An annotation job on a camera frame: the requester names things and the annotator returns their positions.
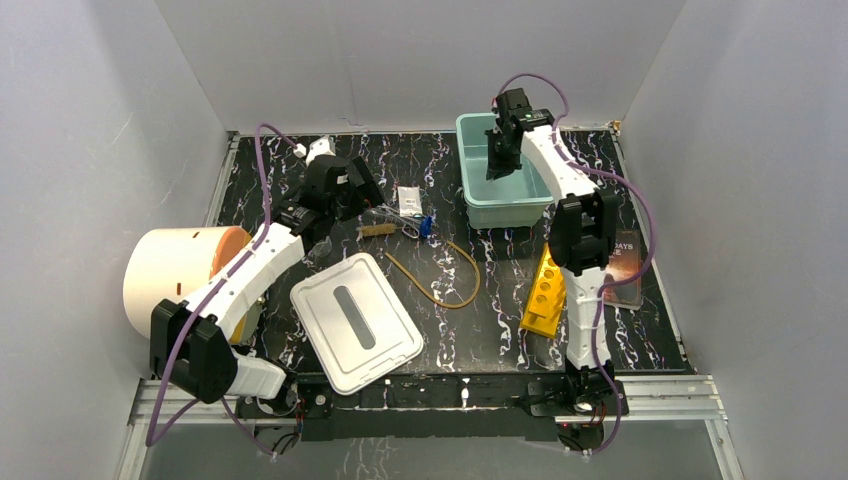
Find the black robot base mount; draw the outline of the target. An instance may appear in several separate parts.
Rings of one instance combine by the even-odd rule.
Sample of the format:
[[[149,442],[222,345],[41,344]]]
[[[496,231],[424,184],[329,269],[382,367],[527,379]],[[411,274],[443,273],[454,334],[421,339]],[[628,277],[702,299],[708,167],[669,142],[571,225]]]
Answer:
[[[630,409],[622,384],[594,378],[580,392],[569,375],[541,371],[395,374],[351,395],[322,375],[300,374],[278,399],[240,400],[236,412],[259,426],[302,425],[307,442],[519,437],[596,447]]]

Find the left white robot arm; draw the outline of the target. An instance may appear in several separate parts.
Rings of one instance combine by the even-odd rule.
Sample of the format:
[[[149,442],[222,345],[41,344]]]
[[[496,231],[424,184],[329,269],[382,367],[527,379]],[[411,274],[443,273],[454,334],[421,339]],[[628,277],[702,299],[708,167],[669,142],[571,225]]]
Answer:
[[[363,158],[317,156],[269,223],[225,267],[184,299],[163,299],[153,308],[151,370],[206,404],[257,397],[275,416],[293,412],[299,391],[284,369],[236,352],[230,339],[251,306],[335,224],[383,202]]]

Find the blue clip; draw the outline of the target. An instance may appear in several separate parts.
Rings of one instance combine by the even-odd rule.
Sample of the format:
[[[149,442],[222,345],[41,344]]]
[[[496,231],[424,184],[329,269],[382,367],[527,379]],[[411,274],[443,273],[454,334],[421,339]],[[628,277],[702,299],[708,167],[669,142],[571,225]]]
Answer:
[[[433,218],[426,216],[421,219],[419,224],[419,236],[423,239],[428,239],[432,235]]]

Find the small white packet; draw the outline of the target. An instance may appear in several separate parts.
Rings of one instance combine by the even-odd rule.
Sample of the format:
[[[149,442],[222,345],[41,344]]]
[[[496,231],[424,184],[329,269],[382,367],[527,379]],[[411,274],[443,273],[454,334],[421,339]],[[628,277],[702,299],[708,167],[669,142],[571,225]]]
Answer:
[[[419,187],[397,188],[398,212],[402,217],[415,217],[423,214]]]

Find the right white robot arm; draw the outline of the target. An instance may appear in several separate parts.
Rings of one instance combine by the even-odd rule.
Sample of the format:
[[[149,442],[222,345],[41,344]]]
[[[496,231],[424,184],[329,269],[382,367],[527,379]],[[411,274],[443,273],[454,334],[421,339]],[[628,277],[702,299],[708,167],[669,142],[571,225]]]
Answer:
[[[602,286],[615,246],[619,199],[580,170],[562,145],[552,113],[533,108],[523,89],[498,93],[493,113],[495,126],[486,132],[486,178],[507,177],[527,163],[555,203],[547,245],[566,283],[568,362],[578,372],[611,375]]]

